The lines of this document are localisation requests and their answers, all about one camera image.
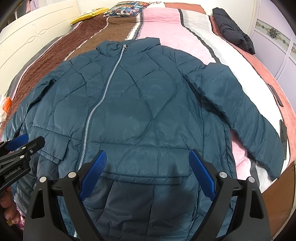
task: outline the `blue gripper pad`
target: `blue gripper pad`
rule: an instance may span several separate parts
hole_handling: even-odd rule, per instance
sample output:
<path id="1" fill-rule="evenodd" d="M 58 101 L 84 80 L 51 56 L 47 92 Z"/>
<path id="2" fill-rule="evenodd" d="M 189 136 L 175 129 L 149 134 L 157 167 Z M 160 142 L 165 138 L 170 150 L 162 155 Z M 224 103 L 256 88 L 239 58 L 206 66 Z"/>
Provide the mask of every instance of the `blue gripper pad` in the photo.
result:
<path id="1" fill-rule="evenodd" d="M 193 150 L 189 153 L 189 165 L 205 196 L 214 201 L 217 196 L 215 192 L 215 182 Z"/>
<path id="2" fill-rule="evenodd" d="M 20 148 L 21 146 L 25 145 L 26 143 L 28 143 L 28 141 L 29 141 L 29 137 L 27 134 L 21 135 L 17 138 L 14 138 L 10 142 L 8 142 L 6 149 L 8 151 L 14 151 Z"/>
<path id="3" fill-rule="evenodd" d="M 107 154 L 106 152 L 102 151 L 96 158 L 93 165 L 89 168 L 88 172 L 81 182 L 81 190 L 79 193 L 81 201 L 84 201 L 87 197 L 91 195 L 96 183 L 98 182 L 103 170 L 105 169 L 106 164 Z"/>

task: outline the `zipper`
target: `zipper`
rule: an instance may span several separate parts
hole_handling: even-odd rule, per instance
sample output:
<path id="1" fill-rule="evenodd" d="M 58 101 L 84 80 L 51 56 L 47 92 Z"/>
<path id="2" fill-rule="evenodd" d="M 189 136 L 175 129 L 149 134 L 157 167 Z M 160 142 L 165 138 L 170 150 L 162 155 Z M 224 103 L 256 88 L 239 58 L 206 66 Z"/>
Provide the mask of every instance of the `zipper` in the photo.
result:
<path id="1" fill-rule="evenodd" d="M 105 87 L 105 90 L 104 90 L 104 93 L 103 93 L 103 96 L 102 96 L 102 99 L 100 100 L 100 102 L 91 110 L 89 116 L 87 117 L 87 121 L 86 121 L 86 125 L 85 125 L 85 132 L 84 132 L 84 138 L 83 138 L 83 146 L 82 146 L 82 154 L 81 154 L 81 157 L 80 157 L 80 161 L 79 161 L 79 166 L 78 166 L 78 170 L 82 167 L 82 164 L 83 164 L 83 161 L 84 161 L 84 157 L 85 157 L 85 152 L 86 152 L 86 144 L 87 144 L 87 137 L 88 137 L 88 133 L 89 133 L 89 125 L 90 125 L 90 122 L 91 122 L 91 118 L 92 118 L 92 115 L 94 114 L 96 108 L 104 101 L 105 97 L 106 97 L 106 93 L 107 93 L 107 90 L 108 90 L 108 87 L 109 87 L 109 84 L 110 84 L 110 81 L 112 79 L 112 76 L 122 58 L 122 55 L 123 55 L 123 52 L 127 50 L 127 47 L 126 45 L 124 44 L 123 45 L 123 48 L 121 50 L 121 54 L 120 54 L 120 57 L 116 63 L 116 65 L 114 66 L 114 69 L 112 71 L 112 73 L 110 74 L 109 78 L 108 78 L 108 81 L 107 81 L 107 84 L 106 84 L 106 87 Z M 74 237 L 77 238 L 77 232 L 76 230 L 74 231 Z"/>

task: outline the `jacket collar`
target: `jacket collar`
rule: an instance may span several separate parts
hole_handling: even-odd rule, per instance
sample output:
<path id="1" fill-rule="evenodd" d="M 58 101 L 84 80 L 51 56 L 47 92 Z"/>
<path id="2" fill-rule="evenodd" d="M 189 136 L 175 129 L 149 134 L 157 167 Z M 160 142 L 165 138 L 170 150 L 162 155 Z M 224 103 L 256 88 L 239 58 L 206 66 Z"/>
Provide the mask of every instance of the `jacket collar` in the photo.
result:
<path id="1" fill-rule="evenodd" d="M 127 46 L 127 54 L 135 54 L 160 45 L 160 40 L 157 38 L 132 39 L 122 42 L 105 40 L 96 49 L 105 56 L 116 57 L 120 55 L 123 45 Z"/>

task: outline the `orange polka dot fabric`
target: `orange polka dot fabric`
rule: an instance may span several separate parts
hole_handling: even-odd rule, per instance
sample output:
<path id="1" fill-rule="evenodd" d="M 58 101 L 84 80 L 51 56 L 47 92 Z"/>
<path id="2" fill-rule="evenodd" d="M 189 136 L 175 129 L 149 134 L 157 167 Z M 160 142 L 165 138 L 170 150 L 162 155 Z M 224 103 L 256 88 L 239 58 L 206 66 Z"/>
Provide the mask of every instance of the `orange polka dot fabric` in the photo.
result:
<path id="1" fill-rule="evenodd" d="M 165 3 L 165 7 L 184 9 L 184 10 L 191 10 L 191 11 L 196 11 L 196 12 L 206 14 L 205 10 L 202 8 L 202 6 L 200 6 L 198 4 L 188 4 L 188 3 L 176 3 L 176 2 L 174 2 L 174 3 Z"/>

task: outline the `cartoon print pillow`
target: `cartoon print pillow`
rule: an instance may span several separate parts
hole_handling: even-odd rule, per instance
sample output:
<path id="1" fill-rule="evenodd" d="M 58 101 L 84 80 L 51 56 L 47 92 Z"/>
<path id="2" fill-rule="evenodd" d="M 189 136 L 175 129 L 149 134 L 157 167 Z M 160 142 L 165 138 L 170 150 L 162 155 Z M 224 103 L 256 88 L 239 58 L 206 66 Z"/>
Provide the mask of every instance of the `cartoon print pillow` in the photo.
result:
<path id="1" fill-rule="evenodd" d="M 136 16 L 141 10 L 148 7 L 150 3 L 139 1 L 124 1 L 117 3 L 114 7 L 105 12 L 104 17 L 120 16 L 132 17 Z"/>

